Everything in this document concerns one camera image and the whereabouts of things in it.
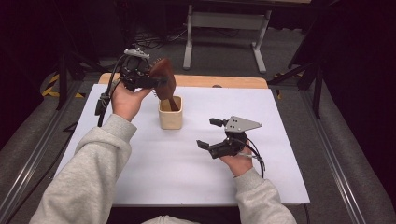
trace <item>brown object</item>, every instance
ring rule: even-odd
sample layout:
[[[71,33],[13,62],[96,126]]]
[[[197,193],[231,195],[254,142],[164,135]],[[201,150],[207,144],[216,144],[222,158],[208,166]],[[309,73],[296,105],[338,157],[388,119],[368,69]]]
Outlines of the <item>brown object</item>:
[[[150,68],[148,75],[150,77],[168,77],[168,81],[165,86],[154,88],[154,90],[160,100],[169,101],[172,111],[178,111],[179,108],[173,98],[176,88],[176,80],[171,61],[166,58],[158,59]]]

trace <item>gray sweatshirt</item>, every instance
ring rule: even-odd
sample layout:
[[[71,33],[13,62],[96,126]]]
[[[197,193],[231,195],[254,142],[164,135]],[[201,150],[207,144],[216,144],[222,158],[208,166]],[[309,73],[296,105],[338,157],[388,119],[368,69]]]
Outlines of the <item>gray sweatshirt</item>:
[[[135,132],[132,123],[114,114],[102,128],[90,130],[78,143],[73,159],[47,187],[31,223],[106,223]],[[234,181],[242,223],[296,223],[280,203],[274,185],[254,168]],[[192,222],[169,216],[145,222],[168,223]]]

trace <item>person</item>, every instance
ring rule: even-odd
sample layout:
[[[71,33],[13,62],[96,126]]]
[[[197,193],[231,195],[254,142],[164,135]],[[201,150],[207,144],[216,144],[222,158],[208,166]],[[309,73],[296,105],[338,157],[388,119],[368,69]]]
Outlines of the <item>person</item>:
[[[131,123],[150,90],[131,92],[121,82],[111,101],[113,114],[103,127],[94,127],[78,143],[72,160],[52,180],[31,218],[31,223],[106,223],[116,181],[131,155],[130,140],[136,132]],[[251,158],[220,158],[234,175],[236,200],[242,223],[295,223],[280,203],[275,186],[264,180]],[[193,223],[161,216],[145,224]]]

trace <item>metal frame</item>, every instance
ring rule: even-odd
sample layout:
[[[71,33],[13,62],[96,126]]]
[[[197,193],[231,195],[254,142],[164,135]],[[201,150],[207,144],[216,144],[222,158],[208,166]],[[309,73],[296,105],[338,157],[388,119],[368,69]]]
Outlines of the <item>metal frame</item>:
[[[1,203],[0,223],[6,223],[15,206],[19,202],[23,191],[26,189],[30,179],[35,173],[35,169],[37,168],[45,152],[47,151],[47,148],[49,147],[50,140],[54,135],[54,131],[58,127],[67,107],[69,107],[70,103],[73,101],[73,96],[76,95],[76,93],[78,92],[81,83],[82,81],[74,81],[72,83],[72,85],[70,86],[68,99],[64,103],[64,106],[62,106],[60,110],[55,111],[55,114],[52,116],[49,122],[49,126],[47,127],[46,131],[44,131],[28,161],[25,163],[20,173],[18,174],[18,177],[12,185],[11,189],[9,190],[6,198]]]
[[[334,153],[332,148],[332,144],[324,131],[324,128],[320,122],[320,119],[316,117],[315,112],[311,109],[312,101],[310,99],[309,93],[307,91],[300,91],[301,97],[303,98],[304,105],[306,107],[306,111],[308,111],[310,118],[315,126],[315,129],[318,132],[318,136],[321,140],[321,144],[324,148],[324,154],[326,161],[329,163],[330,169],[332,170],[332,175],[334,177],[335,183],[337,184],[338,189],[340,190],[340,194],[344,200],[346,205],[346,210],[349,213],[349,216],[353,223],[360,224],[366,223],[363,214],[361,213],[361,209],[353,195],[352,189],[349,186],[349,182],[347,177],[344,174],[343,169],[341,168],[340,163]]]
[[[265,15],[238,15],[225,13],[207,13],[207,12],[193,12],[192,5],[189,5],[189,13],[187,17],[187,43],[184,53],[183,69],[189,70],[191,68],[192,55],[192,27],[213,27],[213,28],[232,28],[232,29],[246,29],[259,30],[259,36],[256,42],[252,42],[256,63],[260,73],[265,73],[266,68],[262,60],[262,53],[260,47],[262,40],[267,30],[268,22],[271,17],[271,11],[267,10]]]

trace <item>white table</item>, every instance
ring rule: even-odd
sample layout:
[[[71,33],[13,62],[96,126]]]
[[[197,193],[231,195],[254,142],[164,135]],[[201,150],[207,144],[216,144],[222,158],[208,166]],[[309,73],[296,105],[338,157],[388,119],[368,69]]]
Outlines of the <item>white table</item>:
[[[106,85],[93,86],[57,174],[73,157],[83,135],[97,125],[94,109]],[[224,129],[209,124],[210,118],[234,115],[262,123],[247,131],[266,166],[265,178],[279,190],[282,203],[309,203],[304,181],[276,108],[266,89],[177,87],[183,98],[183,127],[162,130],[158,98],[150,94],[133,124],[133,152],[117,183],[115,206],[213,206],[235,205],[233,175],[219,159],[198,148],[196,140],[210,145],[225,138]],[[108,108],[104,121],[111,113]],[[254,160],[260,172],[260,165]]]

